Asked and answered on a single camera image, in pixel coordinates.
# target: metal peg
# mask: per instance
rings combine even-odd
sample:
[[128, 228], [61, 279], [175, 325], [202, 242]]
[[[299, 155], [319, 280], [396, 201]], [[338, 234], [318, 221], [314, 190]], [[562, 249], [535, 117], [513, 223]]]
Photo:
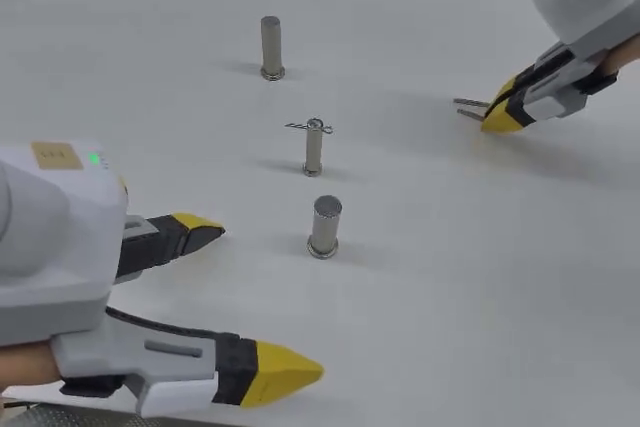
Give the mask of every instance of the metal peg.
[[287, 124], [285, 127], [307, 131], [307, 155], [302, 171], [308, 177], [317, 177], [322, 173], [322, 136], [333, 134], [333, 127], [324, 125], [322, 120], [313, 118], [306, 125]]
[[328, 259], [338, 251], [338, 224], [342, 203], [333, 195], [318, 197], [313, 204], [313, 227], [307, 241], [309, 253]]
[[[453, 99], [453, 103], [457, 105], [477, 107], [478, 109], [483, 109], [483, 110], [487, 110], [489, 107], [491, 107], [491, 104], [489, 104], [488, 102], [480, 102], [478, 100], [472, 100], [472, 99], [462, 99], [459, 97]], [[479, 122], [484, 122], [484, 115], [477, 114], [476, 112], [472, 112], [471, 110], [461, 109], [461, 108], [456, 109], [456, 111], [459, 114], [464, 115], [465, 117], [469, 117], [470, 119], [474, 119]]]
[[262, 68], [260, 73], [267, 80], [280, 80], [284, 77], [280, 19], [274, 16], [263, 17], [260, 21], [260, 27], [262, 32]]

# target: robotic arm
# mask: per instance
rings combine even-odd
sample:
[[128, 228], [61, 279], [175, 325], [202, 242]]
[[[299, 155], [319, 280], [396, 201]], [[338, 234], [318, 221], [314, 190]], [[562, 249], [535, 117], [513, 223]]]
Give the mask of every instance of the robotic arm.
[[264, 405], [322, 376], [285, 347], [107, 307], [114, 282], [224, 234], [189, 214], [126, 210], [126, 188], [99, 145], [0, 148], [0, 347], [48, 340], [63, 394], [105, 398], [126, 386], [143, 417]]
[[534, 4], [559, 42], [511, 78], [490, 104], [456, 99], [486, 109], [479, 118], [483, 131], [515, 132], [582, 110], [590, 95], [617, 80], [617, 72], [603, 67], [609, 53], [640, 34], [640, 0], [534, 0]]

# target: metal cylinder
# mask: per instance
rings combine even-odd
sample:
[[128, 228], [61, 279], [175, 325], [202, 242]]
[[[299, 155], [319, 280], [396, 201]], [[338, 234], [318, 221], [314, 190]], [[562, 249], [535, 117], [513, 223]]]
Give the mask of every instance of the metal cylinder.
[[284, 77], [280, 19], [274, 16], [263, 17], [260, 25], [262, 32], [262, 68], [260, 73], [267, 80], [280, 80]]
[[314, 257], [328, 259], [338, 251], [341, 213], [342, 203], [333, 195], [323, 195], [314, 202], [313, 227], [307, 241], [307, 249]]
[[304, 162], [304, 173], [316, 177], [322, 173], [322, 135], [324, 123], [320, 119], [307, 121], [307, 156]]

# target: white tabletop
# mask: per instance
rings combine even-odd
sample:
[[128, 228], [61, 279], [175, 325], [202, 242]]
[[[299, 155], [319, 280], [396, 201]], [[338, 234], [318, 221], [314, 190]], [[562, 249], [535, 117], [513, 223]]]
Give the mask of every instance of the white tabletop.
[[[287, 76], [258, 74], [282, 20]], [[530, 0], [0, 0], [5, 141], [93, 137], [131, 211], [228, 233], [114, 290], [153, 320], [281, 343], [325, 377], [184, 415], [239, 426], [601, 427], [640, 418], [638, 70], [569, 119], [481, 134], [488, 99], [554, 42]], [[304, 134], [335, 128], [325, 174]], [[312, 203], [344, 205], [330, 261]], [[29, 400], [130, 411], [133, 397]]]

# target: pin with wire clip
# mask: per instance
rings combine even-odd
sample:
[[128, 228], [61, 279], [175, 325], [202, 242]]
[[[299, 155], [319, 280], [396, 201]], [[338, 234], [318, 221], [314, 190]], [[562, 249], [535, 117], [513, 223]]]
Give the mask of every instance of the pin with wire clip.
[[[489, 104], [488, 102], [480, 102], [478, 100], [461, 99], [461, 98], [453, 99], [453, 103], [456, 105], [466, 105], [468, 107], [476, 107], [478, 109], [484, 109], [484, 110], [487, 110], [491, 106], [491, 104]], [[461, 115], [464, 115], [465, 117], [469, 117], [470, 119], [477, 120], [478, 122], [484, 122], [484, 115], [480, 115], [471, 110], [458, 108], [456, 112], [458, 112]]]
[[307, 177], [317, 177], [322, 173], [322, 137], [333, 134], [333, 127], [324, 125], [322, 120], [309, 119], [306, 124], [290, 123], [285, 125], [292, 129], [307, 131], [307, 156], [302, 171]]

